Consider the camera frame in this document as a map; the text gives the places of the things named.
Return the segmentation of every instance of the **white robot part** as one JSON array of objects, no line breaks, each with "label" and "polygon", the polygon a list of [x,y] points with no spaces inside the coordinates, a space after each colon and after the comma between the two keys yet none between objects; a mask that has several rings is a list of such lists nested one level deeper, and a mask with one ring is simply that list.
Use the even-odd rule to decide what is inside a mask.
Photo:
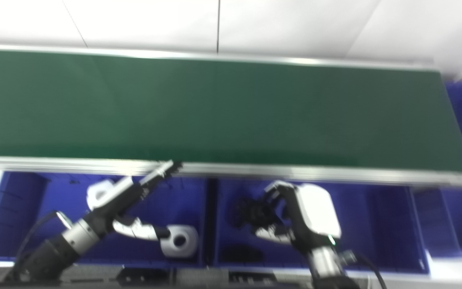
[{"label": "white robot part", "polygon": [[297,186],[296,196],[304,222],[310,230],[324,236],[341,237],[340,223],[326,189],[303,183]]},{"label": "white robot part", "polygon": [[133,185],[131,176],[123,177],[117,183],[105,179],[87,188],[87,205],[90,210],[99,208]]},{"label": "white robot part", "polygon": [[161,238],[160,246],[163,254],[171,258],[188,258],[195,254],[199,235],[192,226],[167,225],[169,238]]},{"label": "white robot part", "polygon": [[94,183],[87,188],[87,205],[92,211],[99,207],[99,200],[105,195],[111,188],[113,188],[113,181],[105,179],[98,183]]},{"label": "white robot part", "polygon": [[113,228],[115,232],[131,237],[141,238],[143,240],[158,241],[156,232],[151,224],[143,224],[139,218],[136,218],[130,226],[123,225],[122,223],[113,220]]}]

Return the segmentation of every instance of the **black cable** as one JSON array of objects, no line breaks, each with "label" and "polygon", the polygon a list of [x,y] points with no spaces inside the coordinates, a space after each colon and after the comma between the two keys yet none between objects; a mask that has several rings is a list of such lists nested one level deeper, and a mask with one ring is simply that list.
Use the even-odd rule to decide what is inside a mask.
[{"label": "black cable", "polygon": [[365,256],[363,256],[361,254],[354,253],[354,256],[356,256],[356,260],[359,263],[363,263],[364,265],[367,265],[368,267],[370,267],[370,269],[372,269],[372,271],[374,271],[375,276],[379,280],[379,284],[381,284],[381,288],[382,289],[387,289],[386,283],[385,283],[385,281],[383,279],[383,276],[381,276],[381,273],[379,272],[379,269],[377,268],[377,266],[374,265],[374,263],[372,263],[372,261],[370,261],[367,257],[365,257]]},{"label": "black cable", "polygon": [[49,221],[49,220],[51,220],[52,218],[55,218],[55,217],[59,218],[58,214],[62,214],[64,216],[64,214],[62,212],[60,212],[60,211],[51,211],[48,214],[46,214],[45,216],[43,216],[42,218],[40,218],[37,222],[35,222],[35,224],[33,224],[33,226],[28,231],[26,236],[24,236],[24,239],[20,243],[19,249],[17,250],[17,253],[15,254],[15,265],[14,265],[14,268],[13,268],[13,274],[16,275],[16,274],[19,273],[20,266],[22,265],[21,264],[22,263],[22,253],[24,252],[24,249],[26,249],[26,246],[30,242],[31,237],[33,236],[33,234],[35,234],[37,229],[40,228],[42,225],[44,225],[47,221]]}]

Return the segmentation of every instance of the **silver metal cylinder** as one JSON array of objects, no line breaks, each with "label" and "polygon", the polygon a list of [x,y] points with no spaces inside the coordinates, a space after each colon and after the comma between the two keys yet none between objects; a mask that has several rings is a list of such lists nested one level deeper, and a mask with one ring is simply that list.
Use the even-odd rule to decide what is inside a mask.
[{"label": "silver metal cylinder", "polygon": [[308,254],[308,263],[314,279],[343,275],[338,255],[330,246],[313,249]]},{"label": "silver metal cylinder", "polygon": [[71,229],[64,231],[62,236],[80,255],[88,251],[90,247],[99,241],[97,234],[94,233],[92,228],[83,219],[72,225]]}]

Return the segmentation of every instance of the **robotic arm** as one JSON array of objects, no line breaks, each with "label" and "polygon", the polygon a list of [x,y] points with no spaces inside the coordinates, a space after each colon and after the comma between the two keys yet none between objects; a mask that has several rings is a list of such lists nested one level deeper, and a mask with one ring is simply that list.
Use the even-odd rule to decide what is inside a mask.
[{"label": "robotic arm", "polygon": [[[176,238],[183,236],[185,240],[177,249],[193,254],[197,244],[197,232],[194,228],[182,225],[156,227],[142,224],[138,219],[129,222],[123,218],[123,213],[128,208],[148,196],[160,181],[170,177],[181,166],[182,163],[168,161],[137,183],[131,177],[123,177],[115,184],[106,183],[96,189],[92,188],[87,193],[87,202],[92,211],[74,223],[70,229],[45,240],[31,254],[22,258],[18,256],[5,279],[55,280],[64,269],[70,267],[93,245],[114,231],[134,238],[160,240],[163,242],[162,249],[165,244],[174,243]],[[180,256],[172,250],[167,250],[166,254]]]},{"label": "robotic arm", "polygon": [[[281,199],[286,201],[283,218],[276,214]],[[310,183],[293,185],[275,181],[258,200],[242,203],[242,218],[253,225],[253,234],[281,244],[292,245],[308,260],[315,288],[357,289],[345,275],[343,257],[335,251],[341,228],[329,193]]]}]

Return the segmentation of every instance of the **white wall panel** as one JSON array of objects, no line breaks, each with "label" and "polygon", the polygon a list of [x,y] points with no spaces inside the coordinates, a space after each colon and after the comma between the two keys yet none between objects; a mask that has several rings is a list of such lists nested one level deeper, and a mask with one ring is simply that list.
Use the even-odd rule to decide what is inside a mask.
[{"label": "white wall panel", "polygon": [[85,46],[61,0],[0,0],[0,44]]},{"label": "white wall panel", "polygon": [[382,0],[348,57],[433,60],[462,67],[462,0]]},{"label": "white wall panel", "polygon": [[90,48],[216,51],[217,0],[65,0]]},{"label": "white wall panel", "polygon": [[379,0],[221,0],[222,53],[344,57]]}]

